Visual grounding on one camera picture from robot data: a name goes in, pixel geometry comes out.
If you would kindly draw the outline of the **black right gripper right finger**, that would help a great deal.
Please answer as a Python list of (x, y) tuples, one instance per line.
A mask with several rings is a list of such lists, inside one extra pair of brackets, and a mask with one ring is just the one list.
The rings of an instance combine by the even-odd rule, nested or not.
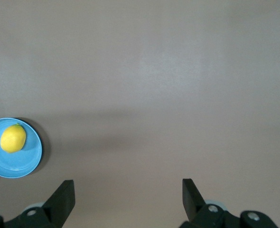
[(192, 179), (182, 180), (182, 200), (188, 220), (182, 228), (276, 228), (264, 213), (245, 210), (234, 216), (215, 203), (206, 203)]

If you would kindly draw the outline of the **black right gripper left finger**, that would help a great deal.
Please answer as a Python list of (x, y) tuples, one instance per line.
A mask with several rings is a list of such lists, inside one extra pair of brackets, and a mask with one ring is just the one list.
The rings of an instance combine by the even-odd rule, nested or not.
[(65, 180), (40, 207), (31, 207), (12, 220), (0, 216), (0, 228), (61, 228), (75, 206), (73, 180)]

